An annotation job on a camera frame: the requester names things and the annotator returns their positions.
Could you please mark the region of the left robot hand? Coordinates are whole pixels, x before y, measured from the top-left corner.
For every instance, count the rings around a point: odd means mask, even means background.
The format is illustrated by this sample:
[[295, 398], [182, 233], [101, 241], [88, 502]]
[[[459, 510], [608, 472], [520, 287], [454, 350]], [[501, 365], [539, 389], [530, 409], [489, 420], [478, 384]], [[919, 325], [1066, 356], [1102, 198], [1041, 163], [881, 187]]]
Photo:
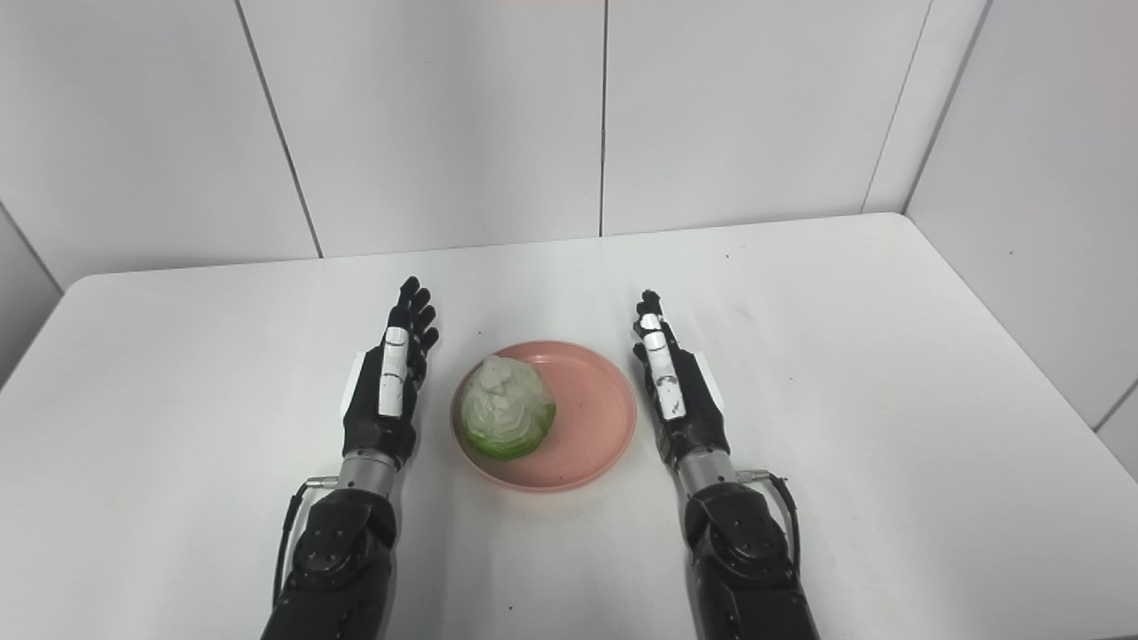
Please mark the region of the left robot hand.
[[377, 453], [401, 470], [411, 458], [413, 416], [440, 333], [431, 294], [410, 276], [388, 315], [381, 343], [365, 352], [344, 412], [344, 454]]

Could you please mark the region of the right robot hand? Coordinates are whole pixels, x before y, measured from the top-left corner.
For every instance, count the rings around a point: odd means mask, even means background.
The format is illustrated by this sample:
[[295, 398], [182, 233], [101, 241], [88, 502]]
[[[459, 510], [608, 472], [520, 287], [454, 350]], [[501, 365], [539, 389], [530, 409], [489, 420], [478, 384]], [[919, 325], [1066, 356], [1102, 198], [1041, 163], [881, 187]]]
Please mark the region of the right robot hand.
[[682, 348], [665, 319], [658, 292], [637, 303], [633, 348], [643, 368], [644, 388], [657, 419], [657, 449], [673, 470], [686, 456], [729, 453], [725, 421], [694, 352]]

